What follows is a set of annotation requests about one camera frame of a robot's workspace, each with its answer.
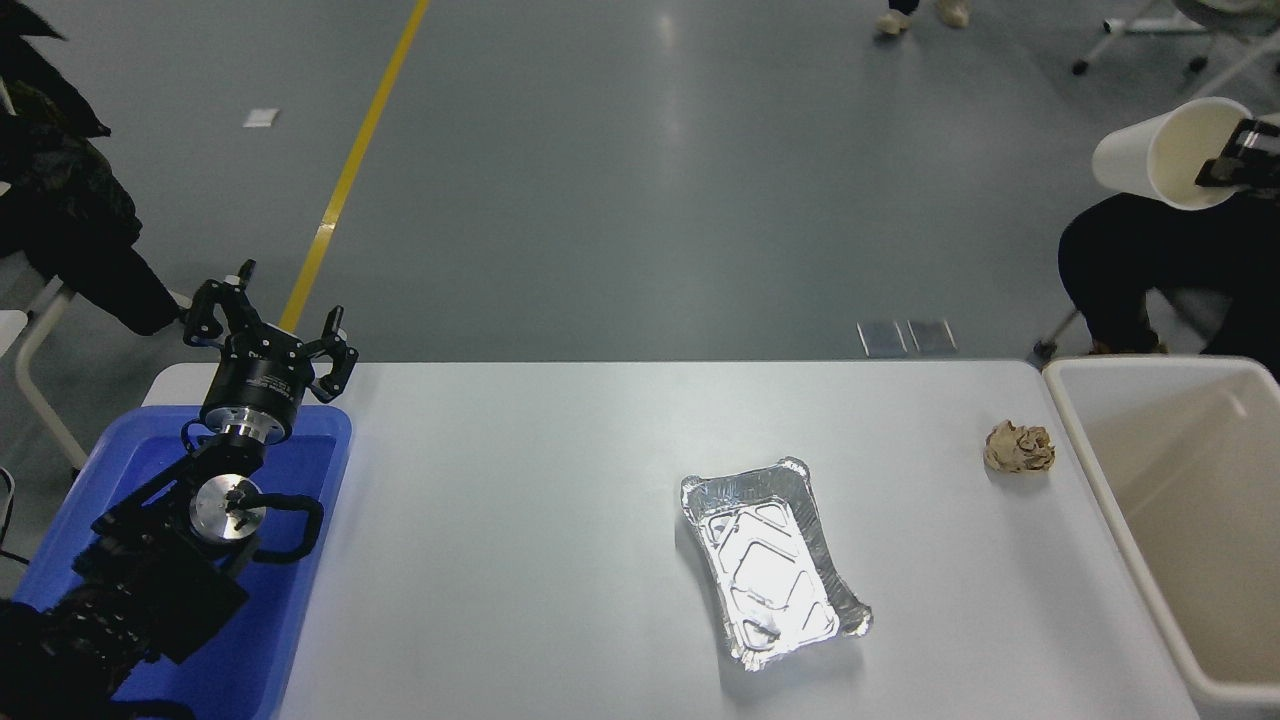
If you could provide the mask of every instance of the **yellow stripe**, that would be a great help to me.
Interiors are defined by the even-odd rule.
[[[287,332],[292,333],[298,325],[298,318],[302,316],[302,307],[307,304],[307,296],[311,295],[311,286],[315,284],[316,275],[320,274],[320,264],[324,263],[325,252],[329,251],[329,241],[333,238],[333,231],[338,227],[338,218],[342,217],[342,208],[347,204],[347,195],[351,193],[351,186],[356,182],[356,176],[360,173],[360,164],[365,160],[369,141],[374,138],[374,131],[378,129],[378,120],[383,117],[387,99],[392,94],[392,87],[396,86],[396,77],[399,76],[401,65],[404,64],[404,56],[408,55],[408,49],[413,45],[413,36],[417,35],[417,27],[422,23],[422,14],[426,13],[426,8],[430,4],[431,0],[417,0],[417,5],[413,6],[413,14],[410,15],[408,24],[404,26],[401,41],[392,55],[392,61],[388,63],[387,70],[383,73],[383,81],[378,85],[374,101],[369,105],[369,111],[365,113],[365,122],[361,123],[360,132],[356,135],[356,142],[351,146],[351,152],[347,155],[347,164],[342,167],[342,174],[338,176],[338,186],[333,188],[333,195],[329,196],[329,206],[325,208],[320,227],[316,228],[315,240],[311,241],[311,250],[307,251],[307,259],[302,263],[298,279],[293,283],[293,292],[289,293],[284,314],[280,315],[279,325]]]

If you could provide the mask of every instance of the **blue bin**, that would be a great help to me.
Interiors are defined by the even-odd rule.
[[[79,584],[72,561],[95,538],[90,524],[108,507],[183,456],[178,432],[198,407],[152,406],[133,410],[102,433],[32,559],[14,600],[37,610],[55,605]],[[166,659],[141,664],[116,700],[175,700],[200,720],[266,720],[284,696],[298,633],[315,580],[338,488],[347,466],[351,420],[337,407],[306,406],[293,437],[271,446],[253,474],[264,492],[307,495],[325,506],[315,550],[292,565],[251,562],[237,582],[250,600],[205,647],[174,665]],[[302,536],[301,512],[268,512],[261,547],[288,550]]]

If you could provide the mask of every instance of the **metal disc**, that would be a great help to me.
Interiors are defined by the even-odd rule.
[[[241,488],[241,483],[248,487]],[[244,539],[257,530],[266,516],[265,507],[227,510],[227,493],[237,488],[257,491],[252,480],[233,473],[215,475],[200,486],[196,497],[191,498],[191,527],[196,534],[209,542],[230,543]]]

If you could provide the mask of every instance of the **gray floor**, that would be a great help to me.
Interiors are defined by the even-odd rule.
[[[375,361],[809,360],[861,357],[861,320],[946,318],[961,357],[1024,357],[1069,309],[1059,233],[1107,195],[1093,146],[1184,100],[1204,40],[1126,38],[1075,78],[1134,3],[974,1],[969,29],[924,8],[884,41],[877,0],[435,0],[300,332],[340,302]],[[252,256],[278,316],[412,0],[32,5],[115,128],[161,278],[189,293]],[[1280,108],[1263,65],[1222,94]],[[239,127],[264,106],[276,127]],[[78,301],[37,380],[91,445],[188,360],[214,355]],[[6,548],[29,555],[69,477],[12,382],[10,355]],[[19,577],[0,565],[0,594]]]

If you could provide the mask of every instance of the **paper cup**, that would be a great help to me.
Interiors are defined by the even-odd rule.
[[[1093,177],[1111,190],[1160,200],[1179,210],[1203,210],[1235,188],[1201,187],[1196,176],[1222,152],[1235,124],[1252,113],[1235,100],[1201,97],[1102,138]]]

